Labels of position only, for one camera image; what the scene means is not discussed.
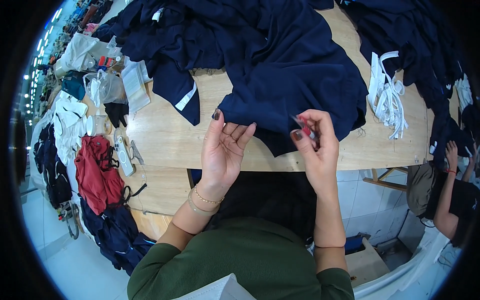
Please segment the light fixture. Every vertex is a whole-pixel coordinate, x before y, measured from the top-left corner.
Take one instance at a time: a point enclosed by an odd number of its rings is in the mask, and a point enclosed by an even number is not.
[[[58,14],[58,13],[59,13],[59,10],[57,10],[57,11],[55,12],[55,14],[53,15],[52,22],[57,18],[57,14]]]

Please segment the green shirt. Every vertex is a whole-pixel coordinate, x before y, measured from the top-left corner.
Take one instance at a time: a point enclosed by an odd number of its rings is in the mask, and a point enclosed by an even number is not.
[[[133,300],[174,299],[234,273],[257,300],[354,299],[350,276],[316,274],[315,260],[289,229],[255,218],[225,220],[194,236],[185,250],[152,246],[128,282]]]

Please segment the brown nail polish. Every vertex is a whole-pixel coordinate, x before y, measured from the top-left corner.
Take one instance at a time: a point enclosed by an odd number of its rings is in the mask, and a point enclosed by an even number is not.
[[[301,140],[301,138],[302,138],[302,135],[301,135],[301,133],[300,133],[300,130],[297,130],[297,131],[292,132],[291,135],[292,135],[292,139],[294,139],[294,140],[297,141],[297,142],[298,142],[299,140]]]
[[[218,108],[215,109],[215,113],[213,114],[213,118],[215,121],[218,121],[220,118],[220,110]]]

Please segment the clear plastic bag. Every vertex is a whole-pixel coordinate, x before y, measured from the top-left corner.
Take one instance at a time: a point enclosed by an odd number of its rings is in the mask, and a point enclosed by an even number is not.
[[[96,107],[100,103],[128,103],[122,79],[103,70],[84,75],[84,87]]]

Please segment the hand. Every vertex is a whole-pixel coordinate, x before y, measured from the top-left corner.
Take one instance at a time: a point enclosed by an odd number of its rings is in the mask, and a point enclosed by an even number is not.
[[[454,141],[449,141],[447,143],[447,148],[445,149],[445,156],[447,157],[448,169],[455,171],[458,165],[458,149]]]
[[[339,142],[335,136],[332,119],[326,111],[309,109],[299,114],[319,135],[319,149],[313,149],[315,142],[301,130],[290,133],[293,143],[305,161],[308,181],[319,198],[332,194],[338,197],[336,185],[336,164]]]
[[[197,192],[210,201],[219,201],[235,182],[243,159],[243,150],[255,133],[257,124],[249,126],[227,123],[216,109],[202,147],[202,179]]]

